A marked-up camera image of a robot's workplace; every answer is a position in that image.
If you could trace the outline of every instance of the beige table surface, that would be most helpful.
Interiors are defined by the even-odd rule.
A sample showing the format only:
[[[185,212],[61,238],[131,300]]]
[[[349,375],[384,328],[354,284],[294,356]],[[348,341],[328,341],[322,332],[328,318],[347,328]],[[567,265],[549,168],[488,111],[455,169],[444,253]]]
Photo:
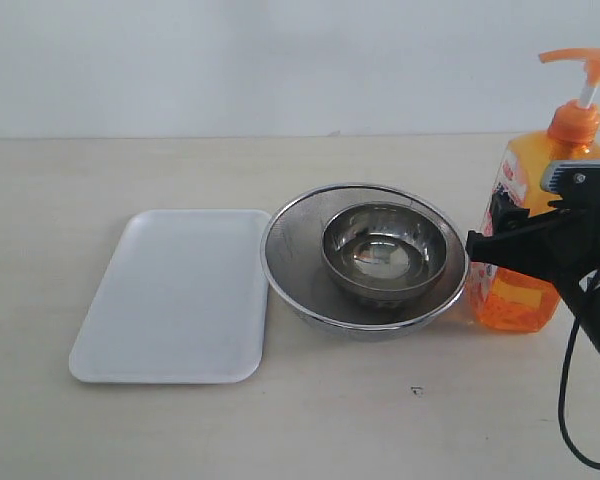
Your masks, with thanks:
[[[132,215],[273,212],[367,181],[425,197],[464,234],[510,137],[0,141],[0,479],[600,478],[556,423],[564,307],[515,336],[461,302],[417,334],[360,344],[308,328],[271,292],[263,361],[243,383],[93,386],[68,371]],[[580,340],[568,422],[600,460],[600,359]]]

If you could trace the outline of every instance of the small metal bowl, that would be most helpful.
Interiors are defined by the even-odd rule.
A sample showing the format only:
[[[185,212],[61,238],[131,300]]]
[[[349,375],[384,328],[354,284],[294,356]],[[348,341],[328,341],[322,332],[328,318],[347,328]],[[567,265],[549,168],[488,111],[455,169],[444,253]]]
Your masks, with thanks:
[[[332,280],[363,305],[399,308],[440,279],[447,244],[422,212],[369,202],[331,219],[322,234],[322,260]]]
[[[322,234],[331,219],[369,202],[422,213],[447,242],[446,266],[437,283],[404,308],[361,307],[338,288],[322,260]],[[440,210],[414,195],[373,184],[327,185],[291,200],[269,221],[260,258],[273,289],[306,323],[361,341],[388,340],[427,325],[460,298],[469,267],[464,238]]]

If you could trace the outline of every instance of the stainless steel bowl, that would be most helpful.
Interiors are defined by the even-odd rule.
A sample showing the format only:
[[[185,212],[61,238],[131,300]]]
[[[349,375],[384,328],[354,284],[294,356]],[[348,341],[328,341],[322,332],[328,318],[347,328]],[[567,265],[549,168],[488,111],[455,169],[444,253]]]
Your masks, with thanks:
[[[327,224],[322,259],[333,281],[363,305],[399,308],[440,279],[447,242],[422,212],[369,202]]]
[[[446,241],[447,262],[436,285],[404,308],[362,308],[331,280],[322,260],[328,222],[349,207],[369,202],[422,213]],[[357,340],[389,339],[428,324],[460,297],[469,264],[458,231],[442,212],[413,195],[372,184],[330,185],[292,200],[271,218],[260,256],[269,283],[301,318]]]

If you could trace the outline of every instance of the dish soap bottle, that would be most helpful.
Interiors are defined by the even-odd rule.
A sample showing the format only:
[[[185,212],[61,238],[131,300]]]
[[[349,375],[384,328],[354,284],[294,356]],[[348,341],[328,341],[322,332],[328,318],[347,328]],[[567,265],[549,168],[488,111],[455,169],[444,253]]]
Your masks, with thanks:
[[[494,192],[506,192],[517,206],[530,209],[531,216],[551,210],[547,203],[558,198],[540,188],[542,174],[551,161],[600,159],[600,146],[594,141],[600,112],[592,103],[600,83],[600,48],[569,48],[540,54],[542,63],[556,60],[585,62],[587,79],[580,98],[558,108],[548,130],[509,142],[494,185]],[[488,207],[481,233],[493,234]],[[483,263],[471,265],[467,293],[482,324],[515,332],[540,330],[560,301],[550,283]]]

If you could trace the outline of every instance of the white tray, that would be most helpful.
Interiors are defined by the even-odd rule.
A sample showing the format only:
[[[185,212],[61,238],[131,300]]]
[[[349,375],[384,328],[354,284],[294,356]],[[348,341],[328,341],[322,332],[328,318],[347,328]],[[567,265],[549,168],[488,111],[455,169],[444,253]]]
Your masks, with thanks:
[[[69,358],[83,382],[232,383],[260,364],[269,214],[152,210],[127,225]]]

